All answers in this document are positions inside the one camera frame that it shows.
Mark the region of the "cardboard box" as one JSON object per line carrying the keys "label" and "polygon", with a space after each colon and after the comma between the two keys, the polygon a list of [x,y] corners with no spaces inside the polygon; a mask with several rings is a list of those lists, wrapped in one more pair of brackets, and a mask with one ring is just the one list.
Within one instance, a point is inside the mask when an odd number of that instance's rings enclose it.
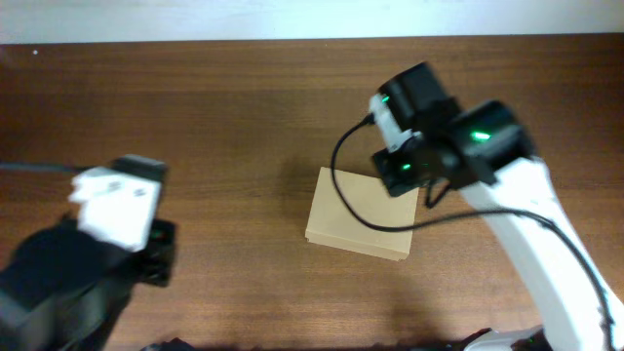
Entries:
{"label": "cardboard box", "polygon": [[308,242],[394,261],[410,255],[412,233],[386,233],[366,227],[354,215],[376,225],[398,227],[415,222],[418,191],[390,196],[379,178],[331,170],[319,171],[305,230]]}

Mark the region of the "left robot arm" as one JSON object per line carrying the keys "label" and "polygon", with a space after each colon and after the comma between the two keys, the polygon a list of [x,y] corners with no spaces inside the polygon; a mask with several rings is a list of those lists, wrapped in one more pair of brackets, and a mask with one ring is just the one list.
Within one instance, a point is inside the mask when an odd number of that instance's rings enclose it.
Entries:
{"label": "left robot arm", "polygon": [[103,349],[135,285],[172,279],[176,225],[156,216],[167,165],[128,154],[107,167],[1,168],[71,173],[69,200],[79,207],[27,237],[2,269],[2,349]]}

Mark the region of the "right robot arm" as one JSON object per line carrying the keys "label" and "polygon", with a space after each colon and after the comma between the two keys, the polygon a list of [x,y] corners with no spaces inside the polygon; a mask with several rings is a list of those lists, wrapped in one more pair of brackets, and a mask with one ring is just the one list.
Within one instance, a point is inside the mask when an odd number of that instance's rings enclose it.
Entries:
{"label": "right robot arm", "polygon": [[420,63],[384,83],[369,112],[373,161],[393,197],[442,183],[488,227],[521,277],[554,350],[619,350],[623,304],[584,248],[546,163],[502,102],[465,110]]}

